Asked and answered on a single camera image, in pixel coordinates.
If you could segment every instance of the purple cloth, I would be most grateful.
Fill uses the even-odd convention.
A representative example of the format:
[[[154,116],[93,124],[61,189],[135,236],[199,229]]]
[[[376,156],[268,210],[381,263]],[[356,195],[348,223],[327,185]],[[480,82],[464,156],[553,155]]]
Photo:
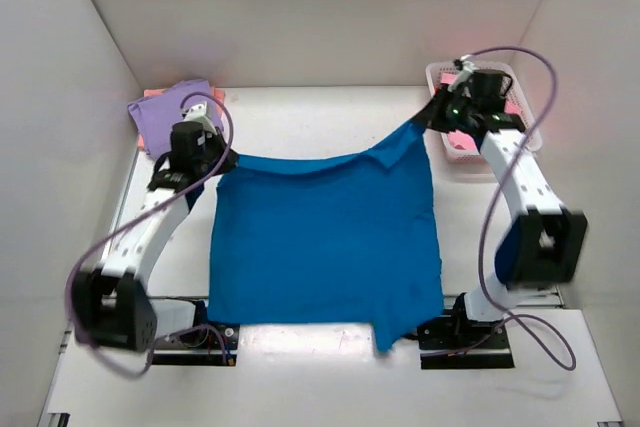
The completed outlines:
[[[180,102],[193,92],[211,92],[209,82],[203,79],[185,80],[168,88],[160,95],[151,95],[129,104],[129,113],[144,139],[144,146],[154,160],[168,152],[171,148],[169,141],[173,124],[182,120]],[[186,107],[206,101],[206,97],[195,96],[187,101]],[[211,120],[218,127],[222,126],[218,109],[211,109],[215,115]]]

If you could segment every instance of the cable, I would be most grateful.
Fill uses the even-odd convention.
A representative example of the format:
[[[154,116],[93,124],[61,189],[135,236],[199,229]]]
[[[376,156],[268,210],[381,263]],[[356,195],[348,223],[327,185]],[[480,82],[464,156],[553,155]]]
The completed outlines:
[[[524,47],[505,45],[505,46],[499,46],[499,47],[491,47],[488,49],[482,49],[472,53],[471,55],[475,57],[475,56],[486,54],[489,52],[500,52],[504,50],[508,50],[512,52],[522,52],[522,53],[531,55],[536,59],[538,59],[540,62],[542,62],[545,65],[545,67],[547,67],[547,69],[549,70],[549,74],[551,76],[551,92],[547,99],[547,103],[545,104],[544,108],[542,109],[542,112],[540,113],[540,116],[536,119],[536,121],[533,123],[531,128],[526,131],[524,138],[518,145],[518,148],[516,150],[515,155],[513,156],[513,159],[511,159],[511,162],[509,162],[509,165],[507,166],[507,169],[505,170],[504,174],[502,174],[502,177],[498,180],[498,187],[496,188],[495,192],[493,193],[493,196],[491,197],[491,201],[489,202],[489,207],[487,208],[487,213],[482,223],[482,229],[480,231],[480,241],[478,244],[478,277],[480,280],[480,288],[482,289],[482,293],[484,294],[486,299],[489,301],[489,303],[493,307],[507,314],[507,317],[502,322],[500,322],[495,328],[498,328],[498,326],[504,325],[511,320],[516,321],[533,338],[533,340],[535,340],[538,343],[538,345],[551,358],[551,360],[553,360],[559,367],[568,371],[572,371],[572,370],[575,370],[577,365],[576,355],[573,349],[571,348],[571,345],[569,344],[567,339],[564,337],[564,335],[562,335],[562,333],[560,333],[560,331],[556,327],[554,327],[552,324],[550,324],[548,321],[546,321],[541,317],[538,317],[537,315],[514,314],[511,310],[501,305],[499,302],[497,302],[491,297],[491,294],[489,293],[489,289],[487,288],[486,280],[484,278],[484,248],[487,240],[487,232],[489,230],[489,225],[491,223],[491,219],[493,218],[493,214],[495,213],[496,206],[498,204],[498,199],[500,198],[500,194],[502,194],[502,192],[504,191],[505,183],[509,178],[509,176],[513,173],[513,170],[515,169],[515,166],[518,163],[518,160],[520,160],[520,157],[525,151],[526,145],[531,139],[531,136],[536,132],[536,130],[538,130],[542,122],[544,122],[544,120],[547,118],[547,115],[549,115],[549,112],[553,108],[553,103],[555,102],[556,96],[558,94],[558,74],[555,68],[553,67],[553,65],[551,65],[551,62],[549,62],[545,57],[540,55],[538,52],[535,52],[533,50],[530,50]],[[562,341],[562,343],[567,348],[567,352],[571,357],[571,363],[567,365],[563,363],[560,359],[558,359],[558,357],[556,357],[556,355],[551,351],[551,349],[547,347],[547,345],[542,341],[542,339],[540,339],[540,337],[522,321],[523,318],[535,320],[537,322],[540,322],[546,325],[548,328],[550,328],[553,331],[553,333],[556,334],[556,336]]]
[[[112,370],[113,372],[115,372],[115,373],[117,373],[117,374],[119,374],[119,375],[121,375],[123,377],[126,377],[128,379],[139,379],[140,377],[142,377],[144,374],[147,373],[147,371],[151,367],[151,361],[153,360],[153,352],[154,352],[154,349],[156,347],[156,343],[158,342],[158,339],[156,339],[156,341],[154,341],[154,343],[151,346],[151,349],[147,352],[147,360],[146,360],[145,366],[143,367],[142,370],[140,370],[140,371],[132,371],[132,370],[129,370],[128,368],[126,368],[126,367],[114,362],[111,358],[106,356],[100,350],[100,346],[98,345],[98,343],[95,341],[95,339],[93,339],[91,337],[91,334],[85,329],[85,327],[80,322],[78,314],[76,313],[75,309],[73,308],[73,301],[72,301],[73,281],[76,278],[76,275],[78,274],[80,269],[82,268],[82,265],[87,261],[87,259],[89,259],[96,252],[98,252],[98,250],[101,249],[104,245],[106,245],[107,242],[111,241],[112,239],[114,239],[118,235],[122,234],[123,232],[126,232],[127,230],[135,227],[140,222],[142,222],[142,221],[148,219],[149,217],[151,217],[153,214],[155,214],[157,212],[160,212],[162,209],[164,209],[165,207],[167,207],[171,203],[175,202],[180,197],[183,197],[184,195],[188,194],[189,192],[191,192],[191,191],[197,189],[198,187],[202,186],[207,180],[209,180],[211,177],[216,175],[218,170],[220,170],[220,167],[222,166],[223,162],[226,160],[227,156],[229,155],[229,152],[231,151],[231,144],[233,142],[233,121],[231,120],[231,114],[229,114],[229,111],[227,110],[227,108],[224,106],[224,104],[222,102],[220,102],[218,99],[214,98],[210,93],[204,93],[204,92],[194,92],[194,93],[191,93],[191,94],[187,95],[184,99],[182,99],[182,102],[180,103],[180,111],[182,111],[182,109],[184,107],[184,104],[187,102],[187,100],[189,100],[191,97],[194,97],[196,95],[206,97],[206,98],[214,101],[216,104],[218,104],[218,106],[220,107],[220,109],[224,113],[225,117],[227,118],[227,122],[229,123],[229,140],[227,142],[227,146],[225,147],[224,151],[222,152],[222,156],[220,157],[220,160],[218,160],[218,162],[213,167],[211,172],[209,172],[207,175],[202,177],[197,182],[191,184],[186,189],[181,190],[180,192],[176,193],[174,196],[170,197],[169,199],[165,200],[164,202],[161,202],[160,204],[158,204],[157,206],[153,207],[152,209],[149,209],[148,211],[144,212],[143,214],[141,214],[140,216],[136,217],[135,219],[133,219],[133,220],[127,222],[126,224],[122,225],[121,227],[119,227],[118,229],[114,230],[112,233],[110,233],[109,235],[107,235],[103,239],[101,239],[98,242],[96,242],[93,246],[89,247],[89,249],[84,254],[82,254],[80,256],[80,258],[77,260],[77,262],[74,264],[73,268],[71,269],[71,272],[69,273],[69,277],[67,277],[67,283],[66,283],[65,289],[64,289],[65,309],[66,309],[67,315],[69,316],[69,319],[71,320],[71,323],[72,323],[72,325],[73,325],[73,327],[75,329],[76,337],[78,338],[78,340],[80,340],[83,343],[88,344],[89,347],[91,348],[91,351],[95,355],[96,359],[98,359],[98,361],[100,361],[105,367],[107,367],[108,369]],[[198,326],[195,326],[195,327],[191,327],[189,329],[185,329],[185,330],[181,330],[181,331],[178,331],[178,332],[174,332],[173,334],[170,335],[170,337],[177,336],[177,335],[185,335],[185,334],[188,334],[188,333],[191,333],[191,332],[196,332],[198,330],[208,330],[210,332],[213,332],[216,335],[216,337],[218,338],[218,342],[220,342],[220,346],[221,346],[221,350],[222,350],[222,361],[224,363],[226,363],[227,362],[228,348],[225,351],[224,339],[222,338],[222,335],[220,334],[218,329],[216,329],[212,325],[209,325],[209,324],[198,325]]]

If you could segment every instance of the blue towel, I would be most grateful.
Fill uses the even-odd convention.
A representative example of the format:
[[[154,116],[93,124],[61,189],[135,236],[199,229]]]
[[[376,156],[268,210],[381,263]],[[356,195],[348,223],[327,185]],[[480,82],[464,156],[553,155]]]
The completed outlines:
[[[412,121],[364,152],[240,155],[218,185],[208,317],[371,322],[377,349],[443,309],[433,186]]]

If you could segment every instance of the blue cloth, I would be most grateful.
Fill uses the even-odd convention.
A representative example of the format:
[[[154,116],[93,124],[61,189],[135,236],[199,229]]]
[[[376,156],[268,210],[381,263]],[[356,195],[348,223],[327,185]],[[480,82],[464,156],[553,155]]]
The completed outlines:
[[[241,155],[218,186],[209,319],[372,322],[385,352],[439,315],[423,132],[408,121],[364,152],[323,160]]]

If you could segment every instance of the robotic arm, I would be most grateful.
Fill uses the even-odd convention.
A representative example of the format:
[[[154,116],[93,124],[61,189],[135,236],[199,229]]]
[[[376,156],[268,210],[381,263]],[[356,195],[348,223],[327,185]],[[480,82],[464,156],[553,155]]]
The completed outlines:
[[[209,108],[206,102],[196,104],[173,126],[171,151],[154,166],[141,213],[197,182],[220,160],[226,143],[210,120]],[[237,159],[231,150],[216,175],[233,169]],[[72,287],[73,306],[99,345],[144,352],[156,338],[206,321],[200,318],[203,312],[197,303],[150,300],[146,294],[160,253],[203,190],[191,191],[124,232],[103,262],[78,273]]]
[[[438,132],[470,135],[480,154],[501,179],[525,131],[522,119],[504,112],[513,78],[505,72],[479,69],[470,56],[455,61],[454,82],[444,84],[414,118]],[[495,255],[495,272],[486,279],[491,298],[511,309],[532,292],[573,279],[587,220],[570,212],[554,194],[533,154],[525,150],[506,180],[503,192],[512,225]],[[504,312],[479,286],[456,302],[464,321],[495,323]]]

